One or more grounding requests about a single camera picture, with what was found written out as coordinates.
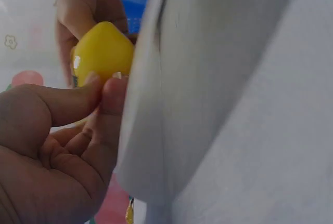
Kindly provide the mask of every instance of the fingernail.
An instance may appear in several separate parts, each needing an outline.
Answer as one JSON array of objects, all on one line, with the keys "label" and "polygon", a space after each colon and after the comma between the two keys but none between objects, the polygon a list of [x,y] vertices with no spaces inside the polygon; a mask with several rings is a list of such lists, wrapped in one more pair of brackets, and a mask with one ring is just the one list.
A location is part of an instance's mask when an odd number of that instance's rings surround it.
[{"label": "fingernail", "polygon": [[118,78],[118,79],[120,79],[121,80],[121,72],[115,72],[113,75],[112,75],[112,77],[115,77],[115,78]]},{"label": "fingernail", "polygon": [[99,76],[97,75],[96,72],[94,72],[94,71],[89,72],[87,78],[86,78],[85,81],[84,81],[84,84],[85,84],[85,85],[86,85],[86,84],[89,84],[89,83],[91,83],[92,81],[97,80],[97,79],[99,79]]}]

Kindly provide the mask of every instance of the printed flower pattern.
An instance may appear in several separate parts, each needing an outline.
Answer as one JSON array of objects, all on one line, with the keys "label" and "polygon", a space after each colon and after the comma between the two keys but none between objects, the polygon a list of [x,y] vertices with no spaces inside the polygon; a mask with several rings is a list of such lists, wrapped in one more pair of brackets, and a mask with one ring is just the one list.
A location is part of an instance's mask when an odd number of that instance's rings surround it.
[{"label": "printed flower pattern", "polygon": [[14,50],[17,46],[17,42],[15,39],[15,36],[13,35],[6,35],[6,39],[5,39],[5,46],[9,47],[10,49]]}]

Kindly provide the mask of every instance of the finger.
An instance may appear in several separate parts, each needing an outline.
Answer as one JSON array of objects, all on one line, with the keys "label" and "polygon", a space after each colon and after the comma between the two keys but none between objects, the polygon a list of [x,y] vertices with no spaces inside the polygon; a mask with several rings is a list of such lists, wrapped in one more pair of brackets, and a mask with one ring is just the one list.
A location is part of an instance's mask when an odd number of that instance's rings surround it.
[{"label": "finger", "polygon": [[78,125],[75,127],[71,127],[71,128],[60,129],[58,131],[51,133],[50,136],[53,137],[54,139],[56,139],[62,147],[65,147],[66,144],[73,137],[75,137],[78,133],[80,133],[82,131],[83,127],[84,127],[84,124],[81,124],[81,125]]},{"label": "finger", "polygon": [[93,130],[86,127],[80,133],[73,137],[65,146],[65,148],[74,155],[81,156],[87,149],[93,136]]},{"label": "finger", "polygon": [[76,39],[81,39],[96,24],[93,12],[83,3],[70,8],[62,8],[67,6],[66,3],[59,5],[58,20]]},{"label": "finger", "polygon": [[50,128],[88,116],[100,101],[101,89],[97,76],[78,89],[22,85],[1,93],[0,145],[35,158]]},{"label": "finger", "polygon": [[52,173],[61,172],[63,175],[67,175],[65,176],[67,179],[72,179],[75,183],[79,183],[87,193],[89,201],[92,202],[82,201],[83,192],[81,195],[76,195],[78,198],[74,201],[85,207],[94,206],[96,209],[94,208],[93,212],[97,211],[108,188],[108,185],[102,181],[98,172],[81,157],[70,154],[68,150],[61,147],[54,140],[50,140],[42,149],[44,150],[41,152],[45,153],[43,166],[50,168]]},{"label": "finger", "polygon": [[93,130],[92,140],[82,155],[107,185],[117,162],[121,116],[124,107],[127,79],[111,78],[103,88],[96,115],[87,122]]},{"label": "finger", "polygon": [[41,146],[41,148],[38,150],[38,158],[41,161],[42,165],[47,168],[51,169],[50,164],[50,156],[54,152],[55,149],[62,147],[59,142],[52,136],[48,136]]},{"label": "finger", "polygon": [[72,48],[78,43],[78,40],[69,32],[59,21],[56,22],[56,42],[58,46],[61,67],[65,75],[66,84],[73,87],[71,73],[71,57]]},{"label": "finger", "polygon": [[129,32],[127,17],[121,0],[97,0],[95,20],[97,22],[112,22],[122,33]]}]

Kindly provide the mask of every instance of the yellow plastic piece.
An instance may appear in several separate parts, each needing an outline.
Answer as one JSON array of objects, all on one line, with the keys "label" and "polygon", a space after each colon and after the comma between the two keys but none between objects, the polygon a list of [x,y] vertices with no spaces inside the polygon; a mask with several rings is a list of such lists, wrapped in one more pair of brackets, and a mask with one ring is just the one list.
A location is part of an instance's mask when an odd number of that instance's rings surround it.
[{"label": "yellow plastic piece", "polygon": [[134,210],[133,210],[133,204],[130,203],[125,216],[127,224],[133,224],[134,222]]},{"label": "yellow plastic piece", "polygon": [[71,52],[72,72],[77,86],[83,86],[91,71],[103,82],[116,72],[129,75],[134,45],[112,23],[95,25]]}]

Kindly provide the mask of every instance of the blurred hand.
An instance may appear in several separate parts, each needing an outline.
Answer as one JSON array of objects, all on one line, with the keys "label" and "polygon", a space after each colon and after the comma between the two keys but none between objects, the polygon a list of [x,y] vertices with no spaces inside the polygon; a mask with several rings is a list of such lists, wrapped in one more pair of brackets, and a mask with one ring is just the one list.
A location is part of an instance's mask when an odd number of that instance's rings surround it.
[{"label": "blurred hand", "polygon": [[70,51],[97,22],[110,21],[127,34],[121,0],[58,0],[56,40],[66,81],[72,85]]},{"label": "blurred hand", "polygon": [[[77,89],[17,86],[0,94],[0,223],[92,217],[116,165],[127,79]],[[88,116],[85,125],[49,134]]]}]

